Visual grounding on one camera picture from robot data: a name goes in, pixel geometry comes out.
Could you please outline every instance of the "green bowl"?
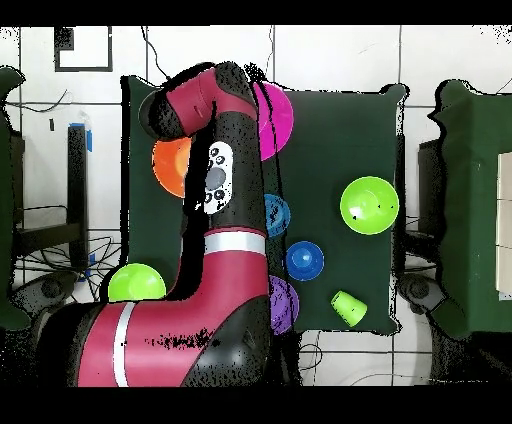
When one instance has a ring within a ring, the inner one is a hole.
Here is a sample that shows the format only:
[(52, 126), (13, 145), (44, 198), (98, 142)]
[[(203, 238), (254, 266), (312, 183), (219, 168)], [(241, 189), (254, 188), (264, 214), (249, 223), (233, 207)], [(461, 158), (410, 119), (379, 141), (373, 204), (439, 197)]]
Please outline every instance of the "green bowl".
[(365, 235), (379, 234), (391, 227), (399, 207), (393, 186), (378, 177), (352, 181), (340, 201), (345, 223), (355, 232)]
[(161, 299), (165, 294), (165, 283), (160, 274), (144, 264), (119, 268), (108, 285), (109, 302)]

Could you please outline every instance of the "grout line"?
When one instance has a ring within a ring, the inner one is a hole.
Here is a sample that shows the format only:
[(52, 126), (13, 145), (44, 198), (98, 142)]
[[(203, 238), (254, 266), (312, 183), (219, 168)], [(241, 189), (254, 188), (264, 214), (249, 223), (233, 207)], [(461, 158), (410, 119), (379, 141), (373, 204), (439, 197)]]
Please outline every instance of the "grout line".
[[(22, 73), (21, 72), (21, 27), (18, 27), (18, 69), (19, 69), (20, 73)], [(21, 95), (21, 86), (22, 85), (23, 85), (23, 83), (21, 83), (18, 88), (19, 89), (19, 100), (20, 100), (19, 108), (20, 108), (20, 133), (21, 134), (23, 134), (23, 107), (22, 107), (23, 98)], [(25, 228), (25, 214), (23, 214), (21, 217), (21, 229), (24, 229), (24, 228)], [(23, 285), (25, 285), (25, 283), (26, 283), (25, 257), (23, 257)]]
[[(402, 78), (402, 25), (400, 25), (398, 29), (398, 84), (401, 83)], [(395, 290), (395, 312), (396, 312), (396, 284), (393, 287)], [(395, 335), (391, 336), (391, 386), (394, 385), (394, 376), (395, 376)]]
[[(322, 353), (366, 353), (371, 355), (389, 355), (391, 350), (323, 350)], [(301, 350), (300, 353), (317, 353), (318, 350)], [(395, 350), (398, 354), (411, 354), (411, 355), (432, 355), (432, 352), (415, 352), (413, 350)]]
[(435, 109), (435, 106), (405, 105), (406, 109)]
[(146, 25), (146, 81), (149, 81), (149, 28)]
[(395, 384), (395, 335), (391, 336), (391, 386)]
[(276, 82), (276, 26), (272, 25), (272, 82)]
[[(23, 106), (23, 105), (50, 105), (53, 106), (55, 102), (22, 102), (20, 100), (19, 103), (11, 103), (7, 106)], [(82, 105), (82, 106), (121, 106), (121, 102), (117, 103), (103, 103), (103, 102), (70, 102), (70, 103), (59, 103), (58, 106), (75, 106), (75, 105)]]
[(398, 84), (401, 83), (402, 77), (402, 25), (398, 31)]

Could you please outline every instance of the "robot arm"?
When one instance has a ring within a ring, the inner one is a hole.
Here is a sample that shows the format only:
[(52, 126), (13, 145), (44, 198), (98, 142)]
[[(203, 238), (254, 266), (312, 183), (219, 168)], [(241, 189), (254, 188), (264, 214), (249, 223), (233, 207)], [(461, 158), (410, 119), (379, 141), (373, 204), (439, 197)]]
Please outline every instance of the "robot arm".
[(252, 384), (262, 376), (271, 330), (252, 92), (242, 69), (231, 62), (169, 85), (140, 108), (148, 134), (174, 140), (213, 126), (199, 288), (183, 301), (62, 308), (42, 332), (43, 384), (227, 386)]

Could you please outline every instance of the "dark green mat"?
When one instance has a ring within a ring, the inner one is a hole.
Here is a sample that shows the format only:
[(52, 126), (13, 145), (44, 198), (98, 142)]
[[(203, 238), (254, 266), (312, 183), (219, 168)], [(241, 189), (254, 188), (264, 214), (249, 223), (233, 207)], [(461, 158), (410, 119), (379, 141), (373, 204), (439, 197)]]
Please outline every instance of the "dark green mat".
[[(169, 195), (151, 169), (152, 140), (137, 120), (138, 108), (151, 88), (135, 77), (131, 91), (129, 262), (155, 267), (167, 284), (176, 277), (180, 253), (181, 199)], [(339, 200), (354, 179), (373, 175), (393, 182), (397, 104), (406, 90), (391, 86), (385, 94), (289, 92), (295, 124), (279, 154), (285, 200), (291, 209), (286, 235), (289, 247), (299, 240), (318, 244), (325, 256), (315, 280), (292, 281), (300, 297), (297, 331), (347, 330), (330, 300), (345, 290), (368, 305), (354, 328), (390, 334), (391, 231), (376, 236), (352, 232), (343, 222)], [(263, 164), (265, 190), (278, 193), (276, 159)], [(269, 273), (284, 277), (279, 239), (268, 242)]]
[(456, 80), (438, 93), (433, 117), (444, 126), (447, 172), (440, 254), (449, 300), (433, 318), (457, 339), (512, 332), (512, 301), (499, 301), (495, 283), (498, 155), (512, 151), (512, 96), (477, 94)]

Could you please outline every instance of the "button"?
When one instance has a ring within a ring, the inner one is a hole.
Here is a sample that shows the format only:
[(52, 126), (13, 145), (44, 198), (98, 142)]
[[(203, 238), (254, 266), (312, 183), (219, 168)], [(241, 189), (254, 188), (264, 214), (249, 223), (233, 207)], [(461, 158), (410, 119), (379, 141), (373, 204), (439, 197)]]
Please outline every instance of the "button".
[(208, 190), (217, 190), (226, 181), (226, 173), (221, 168), (212, 168), (206, 174), (206, 188)]
[(215, 197), (215, 200), (224, 199), (224, 195), (224, 190), (217, 190), (215, 193), (213, 193), (213, 197)]

